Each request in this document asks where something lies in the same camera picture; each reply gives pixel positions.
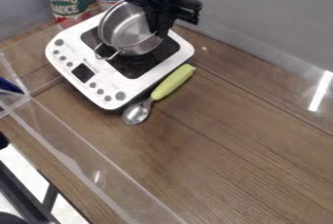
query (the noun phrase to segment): saucepan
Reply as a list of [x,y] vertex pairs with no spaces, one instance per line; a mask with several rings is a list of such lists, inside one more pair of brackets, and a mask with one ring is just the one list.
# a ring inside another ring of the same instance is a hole
[[[163,42],[157,32],[151,33],[146,13],[142,7],[118,2],[108,10],[99,24],[102,43],[95,48],[99,59],[111,60],[115,56],[141,56],[150,53]],[[99,50],[103,45],[112,47],[112,56],[102,57]]]

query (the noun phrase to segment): metal spoon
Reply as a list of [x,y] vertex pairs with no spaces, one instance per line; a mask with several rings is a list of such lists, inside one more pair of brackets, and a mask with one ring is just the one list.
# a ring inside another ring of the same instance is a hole
[[162,100],[167,95],[170,95],[185,84],[187,79],[193,76],[194,71],[195,67],[183,64],[155,88],[150,98],[124,109],[122,120],[127,125],[135,126],[149,118],[153,102]]

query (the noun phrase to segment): toy stove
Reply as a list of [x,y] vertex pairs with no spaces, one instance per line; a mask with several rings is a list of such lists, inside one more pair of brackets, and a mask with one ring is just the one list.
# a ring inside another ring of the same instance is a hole
[[[79,91],[103,109],[120,109],[147,91],[191,57],[194,48],[173,31],[162,44],[143,56],[98,59],[94,49],[102,43],[98,25],[104,13],[64,30],[50,42],[46,55]],[[100,56],[116,51],[104,46]]]

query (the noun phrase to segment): wooden table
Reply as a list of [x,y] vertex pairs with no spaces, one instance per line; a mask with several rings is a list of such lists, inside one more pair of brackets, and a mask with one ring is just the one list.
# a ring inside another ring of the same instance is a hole
[[[189,223],[330,224],[332,108],[326,103],[314,115],[297,96],[314,90],[316,77],[305,79],[179,26],[174,30],[195,46],[197,73],[142,125],[126,126],[66,80],[39,88],[35,98]],[[25,45],[7,48],[44,62],[24,74],[31,80],[58,76],[40,53],[44,31],[25,40],[28,51]],[[0,130],[87,219],[120,223],[12,118],[0,121]]]

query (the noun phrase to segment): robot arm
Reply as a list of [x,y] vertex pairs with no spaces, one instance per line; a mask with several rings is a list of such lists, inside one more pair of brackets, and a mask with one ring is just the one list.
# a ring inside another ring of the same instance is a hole
[[194,24],[199,22],[202,3],[198,0],[126,0],[145,8],[151,32],[165,38],[173,23],[183,19]]

